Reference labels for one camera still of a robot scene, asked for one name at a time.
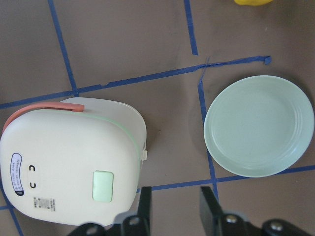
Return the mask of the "green plate near right arm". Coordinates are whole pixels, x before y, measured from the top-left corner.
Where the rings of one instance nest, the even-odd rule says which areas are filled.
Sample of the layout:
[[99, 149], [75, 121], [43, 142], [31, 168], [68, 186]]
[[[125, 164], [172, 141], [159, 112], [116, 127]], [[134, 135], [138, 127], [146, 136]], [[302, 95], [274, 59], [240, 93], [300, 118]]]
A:
[[302, 157], [314, 127], [311, 102], [297, 85], [277, 76], [251, 76], [214, 99], [205, 117], [204, 140], [227, 171], [266, 177]]

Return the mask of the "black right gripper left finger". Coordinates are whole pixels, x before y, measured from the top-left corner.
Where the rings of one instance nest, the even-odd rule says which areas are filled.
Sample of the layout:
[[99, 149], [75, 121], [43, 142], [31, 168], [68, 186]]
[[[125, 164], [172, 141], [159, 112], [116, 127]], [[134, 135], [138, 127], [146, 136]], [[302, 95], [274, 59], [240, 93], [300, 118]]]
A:
[[121, 223], [106, 229], [100, 224], [86, 223], [69, 233], [70, 236], [149, 236], [151, 234], [152, 188], [142, 187], [137, 212]]

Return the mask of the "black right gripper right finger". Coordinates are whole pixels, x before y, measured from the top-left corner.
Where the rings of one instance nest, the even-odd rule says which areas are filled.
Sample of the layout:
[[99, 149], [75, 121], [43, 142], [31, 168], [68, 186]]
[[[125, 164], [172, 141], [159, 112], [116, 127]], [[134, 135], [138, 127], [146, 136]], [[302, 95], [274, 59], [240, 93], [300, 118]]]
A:
[[259, 228], [236, 213], [223, 211], [212, 189], [200, 187], [200, 219], [207, 236], [309, 236], [282, 219], [265, 221]]

